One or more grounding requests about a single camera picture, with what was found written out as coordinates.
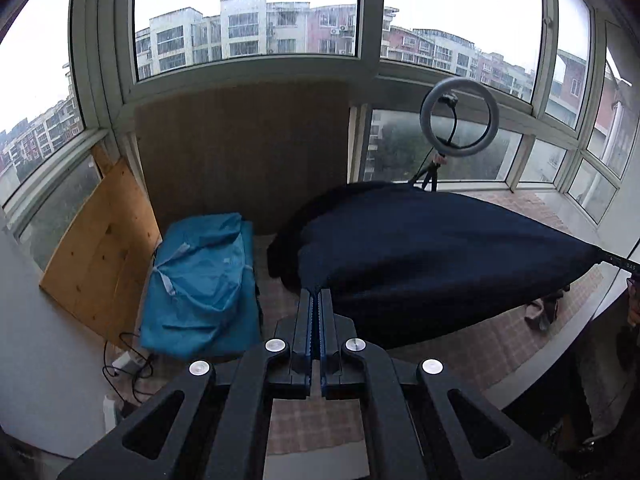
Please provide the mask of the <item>person's right hand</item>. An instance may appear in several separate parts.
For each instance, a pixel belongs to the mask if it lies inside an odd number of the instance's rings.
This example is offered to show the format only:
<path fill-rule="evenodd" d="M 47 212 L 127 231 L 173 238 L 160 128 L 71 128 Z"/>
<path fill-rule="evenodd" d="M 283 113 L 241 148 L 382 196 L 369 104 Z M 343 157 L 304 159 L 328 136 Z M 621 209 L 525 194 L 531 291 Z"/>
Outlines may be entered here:
<path fill-rule="evenodd" d="M 635 278 L 627 278 L 627 294 L 627 322 L 631 327 L 636 327 L 640 323 L 640 289 Z"/>

